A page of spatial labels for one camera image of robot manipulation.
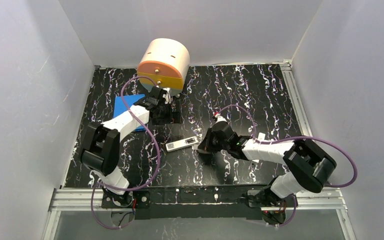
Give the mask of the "white remote control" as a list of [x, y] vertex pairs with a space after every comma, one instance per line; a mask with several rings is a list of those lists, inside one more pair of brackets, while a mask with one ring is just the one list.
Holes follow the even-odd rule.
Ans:
[[188, 138], [167, 143], [165, 147], [168, 152], [173, 152], [173, 151], [191, 147], [198, 143], [199, 143], [198, 138], [196, 136], [193, 136], [193, 137], [188, 137]]

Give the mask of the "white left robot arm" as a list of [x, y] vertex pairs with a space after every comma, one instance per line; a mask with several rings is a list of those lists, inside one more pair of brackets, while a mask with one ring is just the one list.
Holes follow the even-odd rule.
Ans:
[[109, 191], [124, 195], [129, 191], [130, 183], [118, 167], [121, 141], [148, 123], [179, 123], [180, 114], [173, 111], [171, 100], [171, 88], [154, 86], [148, 94], [113, 119], [99, 125], [88, 125], [78, 155], [79, 161], [97, 174]]

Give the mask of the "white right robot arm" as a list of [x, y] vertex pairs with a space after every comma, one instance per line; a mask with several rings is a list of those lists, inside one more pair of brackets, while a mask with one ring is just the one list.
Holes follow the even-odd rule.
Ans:
[[281, 143], [259, 141], [238, 135], [226, 121], [208, 128], [195, 150], [201, 154], [226, 151], [239, 160], [263, 160], [287, 166], [289, 171], [275, 177], [263, 193], [264, 198], [276, 201], [302, 190], [320, 193], [337, 166], [335, 160], [311, 139]]

